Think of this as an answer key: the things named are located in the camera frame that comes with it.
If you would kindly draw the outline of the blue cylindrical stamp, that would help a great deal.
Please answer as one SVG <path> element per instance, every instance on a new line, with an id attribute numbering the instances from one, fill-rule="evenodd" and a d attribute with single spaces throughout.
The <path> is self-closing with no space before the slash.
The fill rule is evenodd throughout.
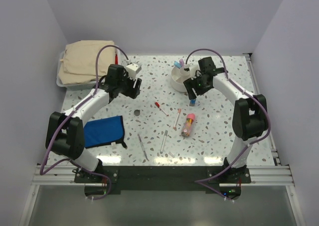
<path id="1" fill-rule="evenodd" d="M 195 106 L 195 103 L 196 103 L 196 100 L 194 99 L 194 100 L 191 100 L 191 101 L 190 101 L 190 104 L 189 104 L 189 105 L 190 105 L 190 106 Z"/>

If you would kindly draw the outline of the blue cap highlighter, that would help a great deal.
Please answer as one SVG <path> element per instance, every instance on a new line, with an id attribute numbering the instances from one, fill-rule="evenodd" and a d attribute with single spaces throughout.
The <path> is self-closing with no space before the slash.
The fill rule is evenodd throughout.
<path id="1" fill-rule="evenodd" d="M 181 68 L 180 63 L 179 63 L 179 62 L 177 62 L 177 61 L 175 61 L 175 62 L 174 62 L 174 66 L 175 66 L 175 67 L 177 67 L 177 68 Z"/>

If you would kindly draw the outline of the pink purple highlighter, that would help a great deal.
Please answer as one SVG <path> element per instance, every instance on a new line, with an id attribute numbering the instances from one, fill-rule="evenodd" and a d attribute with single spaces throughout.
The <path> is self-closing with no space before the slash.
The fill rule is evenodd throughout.
<path id="1" fill-rule="evenodd" d="M 184 60 L 183 60 L 183 59 L 180 59 L 180 60 L 179 60 L 179 63 L 180 63 L 180 65 L 181 65 L 181 67 L 184 67 Z"/>

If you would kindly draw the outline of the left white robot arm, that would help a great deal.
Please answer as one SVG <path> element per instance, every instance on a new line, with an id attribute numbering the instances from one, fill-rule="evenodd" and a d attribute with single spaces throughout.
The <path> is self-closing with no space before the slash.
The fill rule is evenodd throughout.
<path id="1" fill-rule="evenodd" d="M 140 93 L 142 80 L 137 74 L 141 69 L 138 63 L 110 65 L 107 74 L 97 78 L 95 87 L 79 103 L 62 113 L 50 115 L 41 175 L 48 172 L 44 167 L 49 153 L 54 152 L 86 170 L 85 175 L 90 181 L 102 179 L 103 170 L 99 167 L 102 162 L 85 148 L 84 126 L 119 94 L 135 99 Z"/>

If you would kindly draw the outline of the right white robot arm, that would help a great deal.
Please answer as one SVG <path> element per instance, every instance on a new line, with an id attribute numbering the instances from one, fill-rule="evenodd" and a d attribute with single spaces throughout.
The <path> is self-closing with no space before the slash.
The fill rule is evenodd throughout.
<path id="1" fill-rule="evenodd" d="M 232 183 L 240 176 L 239 168 L 246 166 L 252 145 L 270 133 L 266 97 L 240 86 L 229 77 L 226 67 L 216 67 L 211 57 L 200 59 L 198 65 L 185 64 L 183 70 L 189 75 L 183 84 L 190 100 L 216 89 L 234 106 L 232 130 L 235 139 L 222 170 L 223 179 Z"/>

